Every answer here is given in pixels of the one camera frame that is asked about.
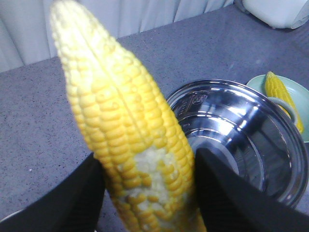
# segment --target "yellow corn cob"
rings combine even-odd
[[[293,107],[293,109],[295,110],[295,112],[297,114],[296,127],[298,128],[299,132],[302,133],[304,131],[304,126],[303,126],[303,123],[302,123],[301,118],[299,116],[299,113],[296,109],[296,106],[295,106],[288,90],[284,86],[284,83],[273,72],[268,72],[267,75],[266,75],[265,91],[266,91],[266,95],[268,97],[280,98],[280,99],[284,100],[285,102],[287,102],[290,106]]]
[[[51,26],[76,122],[126,228],[205,231],[192,149],[145,67],[73,0],[53,3]]]

